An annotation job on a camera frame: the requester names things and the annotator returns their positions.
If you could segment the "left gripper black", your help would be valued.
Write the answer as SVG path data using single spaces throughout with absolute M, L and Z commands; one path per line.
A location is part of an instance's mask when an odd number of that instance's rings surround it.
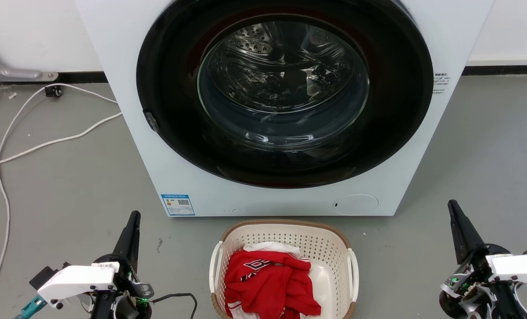
M 98 266 L 116 266 L 107 288 L 93 288 L 94 305 L 90 319 L 150 319 L 148 301 L 154 296 L 150 283 L 137 275 L 141 214 L 132 211 L 115 245 L 113 254 L 98 258 Z

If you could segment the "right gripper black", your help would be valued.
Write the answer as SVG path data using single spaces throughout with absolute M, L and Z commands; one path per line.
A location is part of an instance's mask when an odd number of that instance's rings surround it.
M 502 280 L 487 256 L 507 252 L 498 245 L 485 245 L 456 200 L 448 202 L 450 228 L 457 264 L 441 286 L 439 304 L 452 319 L 527 319 L 517 289 L 523 285 L 515 275 Z

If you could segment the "cream perforated laundry basket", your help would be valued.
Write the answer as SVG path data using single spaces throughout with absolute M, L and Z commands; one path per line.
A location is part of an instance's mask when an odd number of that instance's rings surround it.
M 216 313 L 232 319 L 225 311 L 225 273 L 230 257 L 245 245 L 279 242 L 300 249 L 311 263 L 310 279 L 319 316 L 310 319 L 351 319 L 359 294 L 359 266 L 346 236 L 322 223 L 258 219 L 239 222 L 223 234 L 213 249 L 209 266 L 209 289 Z

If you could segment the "blue energy label sticker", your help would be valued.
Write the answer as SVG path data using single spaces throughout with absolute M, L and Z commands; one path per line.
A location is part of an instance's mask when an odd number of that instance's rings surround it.
M 189 195 L 160 194 L 160 199 L 170 217 L 195 216 Z

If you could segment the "white front-load washing machine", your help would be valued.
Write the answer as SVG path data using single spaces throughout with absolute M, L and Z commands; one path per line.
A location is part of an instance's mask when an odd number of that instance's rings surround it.
M 196 217 L 341 216 L 333 203 L 347 195 L 378 199 L 375 216 L 393 216 L 445 111 L 494 0 L 399 0 L 413 17 L 435 59 L 434 73 L 448 73 L 445 93 L 431 96 L 413 137 L 389 159 L 354 178 L 320 187 L 251 186 L 206 172 L 176 153 L 151 130 L 137 92 L 141 45 L 172 0 L 75 0 L 158 198 L 189 195 Z

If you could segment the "round white filter cover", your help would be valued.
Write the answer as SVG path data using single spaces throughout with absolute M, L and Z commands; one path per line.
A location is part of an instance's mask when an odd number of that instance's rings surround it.
M 332 207 L 337 214 L 343 216 L 374 216 L 378 205 L 379 201 L 374 196 L 355 194 L 337 199 Z

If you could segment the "black round washer door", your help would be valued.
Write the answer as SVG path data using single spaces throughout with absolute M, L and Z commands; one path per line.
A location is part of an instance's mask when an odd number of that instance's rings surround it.
M 252 148 L 205 115 L 198 95 L 204 57 L 227 34 L 269 21 L 318 26 L 363 58 L 369 94 L 362 113 L 324 143 Z M 300 189 L 354 178 L 397 153 L 428 113 L 434 61 L 399 0 L 172 0 L 144 38 L 136 83 L 158 135 L 192 165 L 237 183 Z

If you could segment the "white garment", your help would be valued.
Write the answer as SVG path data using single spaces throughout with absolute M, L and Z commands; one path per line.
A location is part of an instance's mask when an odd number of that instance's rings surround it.
M 301 251 L 300 248 L 282 244 L 280 242 L 261 242 L 259 244 L 251 244 L 251 245 L 245 245 L 243 246 L 243 250 L 245 252 L 279 252 L 279 253 L 288 253 L 289 255 L 293 256 L 294 258 L 301 258 Z

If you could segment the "red sports jersey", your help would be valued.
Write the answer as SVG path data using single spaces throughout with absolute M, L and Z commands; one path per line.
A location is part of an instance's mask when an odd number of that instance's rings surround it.
M 286 252 L 234 253 L 224 277 L 224 309 L 233 319 L 306 319 L 319 316 L 309 277 L 311 263 Z

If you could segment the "small printed text sticker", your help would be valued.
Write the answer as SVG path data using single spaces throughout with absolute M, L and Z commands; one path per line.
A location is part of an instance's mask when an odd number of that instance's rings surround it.
M 448 73 L 434 73 L 432 90 L 433 95 L 445 93 L 449 82 L 450 76 Z

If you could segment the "grey drain pipe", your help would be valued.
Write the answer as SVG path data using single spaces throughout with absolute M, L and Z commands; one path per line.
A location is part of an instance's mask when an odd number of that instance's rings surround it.
M 40 71 L 11 67 L 0 59 L 0 82 L 54 82 L 56 71 Z

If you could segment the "steel washing drum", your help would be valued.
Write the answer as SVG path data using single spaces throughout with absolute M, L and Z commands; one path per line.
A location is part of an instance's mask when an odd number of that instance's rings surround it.
M 259 149 L 324 143 L 353 125 L 368 94 L 360 53 L 338 35 L 298 21 L 227 34 L 198 73 L 205 115 L 229 137 Z

